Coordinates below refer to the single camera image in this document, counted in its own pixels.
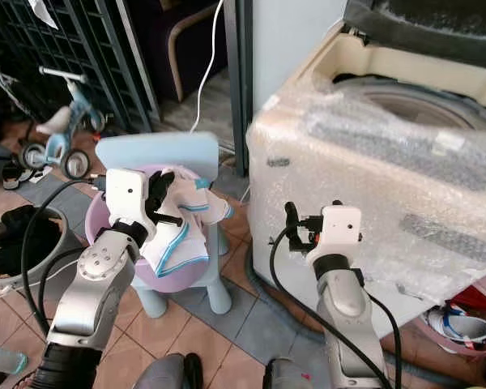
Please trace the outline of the white garment with blue trim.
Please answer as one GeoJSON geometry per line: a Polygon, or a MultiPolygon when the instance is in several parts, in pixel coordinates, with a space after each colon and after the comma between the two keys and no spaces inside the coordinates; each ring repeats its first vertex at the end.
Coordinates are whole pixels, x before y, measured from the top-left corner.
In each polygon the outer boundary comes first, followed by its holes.
{"type": "Polygon", "coordinates": [[[191,264],[209,262],[205,230],[232,218],[233,207],[210,190],[210,182],[181,166],[164,167],[157,172],[175,172],[168,188],[168,203],[175,201],[181,213],[181,227],[156,225],[153,236],[142,247],[142,256],[159,278],[191,264]]]}

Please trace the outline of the white top-load washing machine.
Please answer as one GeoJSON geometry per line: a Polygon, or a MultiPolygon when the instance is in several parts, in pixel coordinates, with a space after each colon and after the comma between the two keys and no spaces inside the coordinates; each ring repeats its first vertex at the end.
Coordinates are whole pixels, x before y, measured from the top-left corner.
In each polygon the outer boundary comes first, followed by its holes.
{"type": "Polygon", "coordinates": [[[285,203],[343,201],[354,266],[403,325],[486,276],[486,68],[377,44],[343,12],[247,130],[254,263],[270,277],[285,203]]]}

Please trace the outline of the light blue plastic stool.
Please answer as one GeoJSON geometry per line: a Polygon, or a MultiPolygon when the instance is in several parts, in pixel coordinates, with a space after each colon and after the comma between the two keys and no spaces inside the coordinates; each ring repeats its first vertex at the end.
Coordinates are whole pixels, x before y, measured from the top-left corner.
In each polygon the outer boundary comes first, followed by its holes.
{"type": "MultiPolygon", "coordinates": [[[[168,132],[140,135],[124,135],[102,139],[96,148],[103,166],[110,169],[134,169],[150,176],[164,167],[181,166],[196,173],[212,184],[218,175],[220,149],[217,138],[210,132],[168,132]]],[[[131,286],[135,289],[144,311],[150,318],[160,318],[168,310],[168,295],[190,288],[203,288],[207,292],[213,314],[227,314],[232,307],[229,295],[220,275],[221,256],[228,254],[227,237],[222,233],[221,222],[207,227],[203,236],[207,239],[209,262],[191,264],[169,276],[159,278],[142,256],[135,264],[131,286]]],[[[85,215],[85,231],[91,243],[98,240],[99,232],[109,223],[109,208],[105,202],[105,188],[92,200],[85,215]]]]}

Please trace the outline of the blue children's tricycle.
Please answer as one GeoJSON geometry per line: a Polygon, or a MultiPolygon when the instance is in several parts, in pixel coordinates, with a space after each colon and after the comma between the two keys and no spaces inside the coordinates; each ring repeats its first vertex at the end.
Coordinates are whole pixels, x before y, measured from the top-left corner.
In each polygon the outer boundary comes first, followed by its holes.
{"type": "Polygon", "coordinates": [[[57,75],[66,82],[71,96],[68,105],[62,106],[47,122],[33,127],[33,130],[48,135],[46,143],[26,142],[20,153],[21,164],[28,169],[43,169],[57,166],[69,179],[83,179],[90,173],[90,156],[79,148],[73,148],[73,138],[78,130],[90,123],[92,129],[101,130],[104,119],[92,107],[80,85],[85,82],[85,75],[66,73],[41,66],[39,73],[57,75]]]}

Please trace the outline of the grey left robot foot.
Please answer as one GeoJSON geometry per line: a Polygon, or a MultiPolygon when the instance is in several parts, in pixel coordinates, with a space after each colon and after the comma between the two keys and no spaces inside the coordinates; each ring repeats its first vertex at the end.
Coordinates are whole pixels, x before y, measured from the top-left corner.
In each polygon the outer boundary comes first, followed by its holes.
{"type": "Polygon", "coordinates": [[[203,389],[203,364],[196,353],[169,353],[154,360],[132,389],[203,389]]]}

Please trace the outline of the grey plastic bucket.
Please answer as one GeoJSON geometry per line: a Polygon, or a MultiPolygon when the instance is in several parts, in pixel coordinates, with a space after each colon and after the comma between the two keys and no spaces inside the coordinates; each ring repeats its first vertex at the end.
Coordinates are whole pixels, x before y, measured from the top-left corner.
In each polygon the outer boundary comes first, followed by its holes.
{"type": "Polygon", "coordinates": [[[65,217],[51,207],[40,213],[31,233],[25,237],[28,223],[36,212],[38,207],[26,204],[0,216],[0,288],[19,288],[22,259],[26,259],[26,269],[31,272],[28,279],[37,281],[42,263],[62,249],[65,217]]]}

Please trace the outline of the black metal grid gate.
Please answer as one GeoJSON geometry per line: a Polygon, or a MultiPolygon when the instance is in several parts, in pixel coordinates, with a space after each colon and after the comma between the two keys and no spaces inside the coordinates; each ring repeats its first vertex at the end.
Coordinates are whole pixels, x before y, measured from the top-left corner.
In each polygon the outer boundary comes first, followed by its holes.
{"type": "Polygon", "coordinates": [[[36,118],[69,101],[41,67],[84,75],[92,106],[118,134],[153,132],[159,108],[130,22],[127,0],[0,0],[0,73],[15,79],[36,118]]]}

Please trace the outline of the dark washer lid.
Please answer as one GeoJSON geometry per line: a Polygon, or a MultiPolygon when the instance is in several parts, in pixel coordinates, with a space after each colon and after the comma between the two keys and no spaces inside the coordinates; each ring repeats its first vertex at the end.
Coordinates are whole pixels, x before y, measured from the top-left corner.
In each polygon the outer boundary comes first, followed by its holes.
{"type": "Polygon", "coordinates": [[[347,0],[343,22],[386,47],[486,68],[486,0],[347,0]]]}

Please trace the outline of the clear plastic water bottle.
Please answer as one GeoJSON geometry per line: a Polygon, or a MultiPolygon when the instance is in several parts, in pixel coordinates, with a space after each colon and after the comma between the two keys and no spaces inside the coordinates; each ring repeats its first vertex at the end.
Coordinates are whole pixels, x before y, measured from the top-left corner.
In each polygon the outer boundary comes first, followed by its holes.
{"type": "Polygon", "coordinates": [[[13,349],[0,348],[0,373],[20,374],[26,364],[26,357],[23,353],[13,349]]]}

